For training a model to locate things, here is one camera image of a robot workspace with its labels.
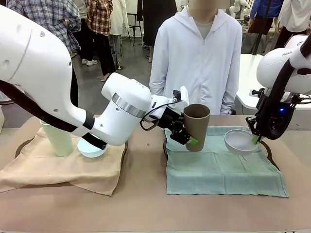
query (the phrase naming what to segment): white bowl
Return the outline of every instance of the white bowl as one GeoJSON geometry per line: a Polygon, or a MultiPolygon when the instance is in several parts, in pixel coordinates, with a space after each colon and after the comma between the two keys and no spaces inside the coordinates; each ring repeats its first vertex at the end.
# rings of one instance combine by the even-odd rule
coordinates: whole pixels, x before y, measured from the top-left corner
{"type": "Polygon", "coordinates": [[[259,143],[252,142],[253,135],[245,130],[230,130],[225,134],[225,145],[228,150],[236,155],[246,156],[252,154],[259,143]]]}
{"type": "Polygon", "coordinates": [[[92,144],[88,143],[83,138],[79,140],[77,146],[78,146],[79,152],[87,158],[97,158],[101,156],[102,154],[104,154],[108,148],[108,145],[107,145],[104,150],[101,150],[97,148],[96,146],[93,146],[92,144]]]}

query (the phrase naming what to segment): white wall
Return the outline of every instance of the white wall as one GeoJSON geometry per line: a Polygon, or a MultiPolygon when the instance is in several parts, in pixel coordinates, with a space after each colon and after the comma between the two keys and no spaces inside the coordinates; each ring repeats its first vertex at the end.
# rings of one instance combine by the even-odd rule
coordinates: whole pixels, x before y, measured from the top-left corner
{"type": "MultiPolygon", "coordinates": [[[[185,5],[186,0],[175,0],[176,1],[176,6],[178,11],[181,11],[180,6],[181,5],[185,5]]],[[[127,13],[137,13],[137,0],[125,0],[126,3],[126,9],[127,9],[127,13]]],[[[134,16],[128,16],[128,22],[130,25],[134,25],[134,16]]],[[[133,30],[130,30],[130,35],[133,36],[133,30]]],[[[127,36],[127,31],[126,29],[123,29],[123,36],[127,36]]],[[[139,28],[136,29],[136,35],[135,37],[140,37],[140,31],[139,28]]]]}

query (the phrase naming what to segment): tabletop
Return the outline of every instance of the tabletop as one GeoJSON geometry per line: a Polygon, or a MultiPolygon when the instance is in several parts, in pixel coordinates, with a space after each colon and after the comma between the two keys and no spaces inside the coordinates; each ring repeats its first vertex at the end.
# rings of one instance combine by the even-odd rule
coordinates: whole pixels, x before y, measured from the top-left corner
{"type": "MultiPolygon", "coordinates": [[[[237,98],[241,104],[251,110],[256,110],[259,101],[258,97],[250,96],[252,90],[263,88],[257,81],[257,67],[262,60],[262,55],[241,54],[240,62],[240,83],[237,98]]],[[[296,106],[297,110],[311,110],[311,104],[296,106]]]]}
{"type": "MultiPolygon", "coordinates": [[[[243,126],[244,116],[211,116],[210,126],[243,126]]],[[[4,148],[0,167],[40,127],[25,123],[4,148]]],[[[289,198],[242,195],[167,195],[164,133],[141,128],[129,140],[111,197],[68,183],[26,186],[0,193],[0,230],[14,232],[220,231],[310,229],[311,172],[280,141],[266,140],[283,172],[289,198]]]]}

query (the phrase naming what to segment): cloth napkin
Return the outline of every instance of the cloth napkin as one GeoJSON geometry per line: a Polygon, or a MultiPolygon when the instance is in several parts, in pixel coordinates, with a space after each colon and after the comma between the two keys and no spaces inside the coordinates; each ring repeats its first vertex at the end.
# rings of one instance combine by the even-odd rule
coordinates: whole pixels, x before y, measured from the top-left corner
{"type": "Polygon", "coordinates": [[[248,130],[246,127],[209,127],[201,152],[188,151],[166,132],[167,193],[288,197],[282,172],[260,148],[244,157],[228,151],[224,135],[232,129],[248,130]]]}
{"type": "Polygon", "coordinates": [[[69,182],[77,187],[111,196],[119,180],[125,145],[109,146],[104,155],[86,158],[76,147],[79,139],[73,135],[74,152],[58,157],[41,128],[20,155],[0,171],[0,192],[29,184],[69,182]]]}

